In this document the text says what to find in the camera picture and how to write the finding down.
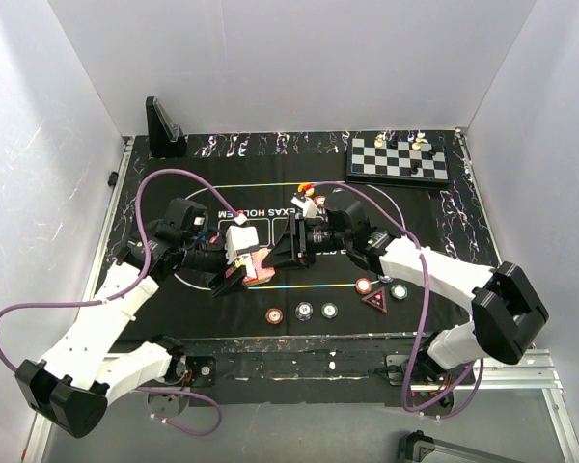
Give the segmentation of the black triangular all-in marker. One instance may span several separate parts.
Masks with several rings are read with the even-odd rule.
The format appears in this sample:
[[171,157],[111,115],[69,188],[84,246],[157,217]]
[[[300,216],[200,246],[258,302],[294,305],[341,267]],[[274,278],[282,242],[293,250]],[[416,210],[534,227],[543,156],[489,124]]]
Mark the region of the black triangular all-in marker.
[[373,291],[362,298],[362,302],[380,311],[387,313],[386,295],[384,288]]

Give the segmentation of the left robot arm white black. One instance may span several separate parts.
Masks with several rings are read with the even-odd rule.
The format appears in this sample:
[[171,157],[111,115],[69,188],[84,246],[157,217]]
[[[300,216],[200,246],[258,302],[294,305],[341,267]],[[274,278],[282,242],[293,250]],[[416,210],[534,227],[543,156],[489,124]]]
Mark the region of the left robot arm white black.
[[15,371],[33,410],[75,438],[88,435],[108,406],[150,382],[184,385],[191,369],[181,342],[158,335],[130,353],[107,362],[106,354],[161,283],[183,267],[220,278],[243,254],[258,248],[254,228],[242,212],[218,231],[207,208],[177,198],[163,218],[139,222],[107,271],[94,300],[39,360],[25,360]]

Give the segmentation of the yellow dealer button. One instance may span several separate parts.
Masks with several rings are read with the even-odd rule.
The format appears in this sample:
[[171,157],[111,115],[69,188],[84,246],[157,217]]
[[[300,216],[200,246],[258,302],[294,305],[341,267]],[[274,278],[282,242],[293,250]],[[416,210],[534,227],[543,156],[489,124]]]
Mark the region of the yellow dealer button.
[[313,184],[305,182],[298,186],[297,191],[306,197],[311,197],[315,193],[315,187]]

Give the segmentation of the red playing card deck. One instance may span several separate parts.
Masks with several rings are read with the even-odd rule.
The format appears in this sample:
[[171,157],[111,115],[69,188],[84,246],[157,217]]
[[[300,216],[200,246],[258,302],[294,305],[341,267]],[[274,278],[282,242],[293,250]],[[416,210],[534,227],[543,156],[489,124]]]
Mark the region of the red playing card deck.
[[226,269],[225,277],[229,279],[232,276],[237,276],[238,280],[246,287],[269,282],[275,275],[275,269],[263,266],[263,261],[268,254],[268,248],[260,248],[258,251],[237,256]]

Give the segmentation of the green poker chip stack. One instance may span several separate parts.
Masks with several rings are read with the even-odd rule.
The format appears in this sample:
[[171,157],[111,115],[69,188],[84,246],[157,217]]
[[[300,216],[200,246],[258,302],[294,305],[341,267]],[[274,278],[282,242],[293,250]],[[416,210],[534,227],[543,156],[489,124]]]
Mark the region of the green poker chip stack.
[[335,318],[338,315],[338,307],[333,303],[326,303],[321,307],[321,314],[327,319]]

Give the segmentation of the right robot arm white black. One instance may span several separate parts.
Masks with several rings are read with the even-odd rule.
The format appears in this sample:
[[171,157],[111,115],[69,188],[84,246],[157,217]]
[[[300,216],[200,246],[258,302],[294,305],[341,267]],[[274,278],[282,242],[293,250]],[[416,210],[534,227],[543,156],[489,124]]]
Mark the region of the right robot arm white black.
[[370,223],[348,191],[328,195],[323,219],[309,198],[296,196],[280,238],[263,260],[273,269],[307,268],[318,253],[344,250],[359,268],[421,286],[469,313],[470,321],[420,344],[419,375],[439,383],[453,368],[491,357],[515,365],[548,321],[549,314],[525,272],[504,261],[498,267],[450,258]]

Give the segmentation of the red poker chip stack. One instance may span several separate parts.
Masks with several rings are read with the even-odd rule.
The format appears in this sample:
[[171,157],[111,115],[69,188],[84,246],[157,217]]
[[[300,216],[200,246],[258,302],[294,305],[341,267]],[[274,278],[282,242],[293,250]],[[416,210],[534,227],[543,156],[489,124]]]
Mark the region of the red poker chip stack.
[[277,308],[268,309],[265,314],[266,322],[273,325],[281,323],[283,318],[283,312]]

